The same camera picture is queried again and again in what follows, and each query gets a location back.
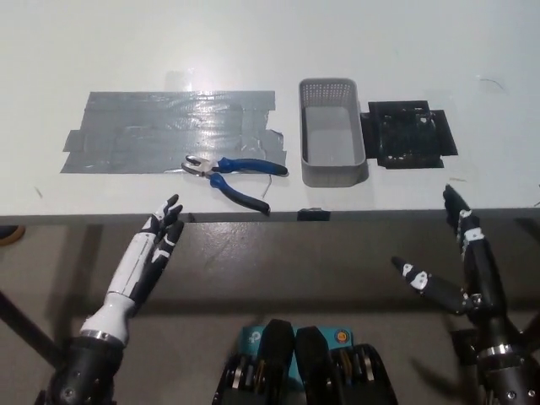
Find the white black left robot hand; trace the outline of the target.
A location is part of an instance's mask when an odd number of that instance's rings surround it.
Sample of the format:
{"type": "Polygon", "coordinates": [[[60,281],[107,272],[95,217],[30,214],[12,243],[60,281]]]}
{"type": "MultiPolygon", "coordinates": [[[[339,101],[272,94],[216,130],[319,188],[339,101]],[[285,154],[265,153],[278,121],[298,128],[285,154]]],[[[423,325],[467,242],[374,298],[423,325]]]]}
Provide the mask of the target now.
{"type": "Polygon", "coordinates": [[[148,299],[184,229],[183,206],[173,195],[133,236],[105,294],[103,305],[81,326],[80,334],[126,346],[128,323],[148,299]]]}

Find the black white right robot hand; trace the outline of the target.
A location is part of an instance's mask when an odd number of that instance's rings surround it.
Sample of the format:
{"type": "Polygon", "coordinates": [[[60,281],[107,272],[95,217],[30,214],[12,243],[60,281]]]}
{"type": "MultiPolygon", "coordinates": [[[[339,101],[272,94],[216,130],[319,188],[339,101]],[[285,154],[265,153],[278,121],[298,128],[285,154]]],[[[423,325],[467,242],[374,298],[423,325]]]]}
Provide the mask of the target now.
{"type": "Polygon", "coordinates": [[[525,344],[508,317],[500,272],[480,219],[452,186],[445,187],[443,198],[446,222],[462,259],[464,284],[455,285],[401,257],[393,257],[391,263],[417,294],[452,315],[468,317],[478,333],[478,357],[519,353],[525,344]]]}

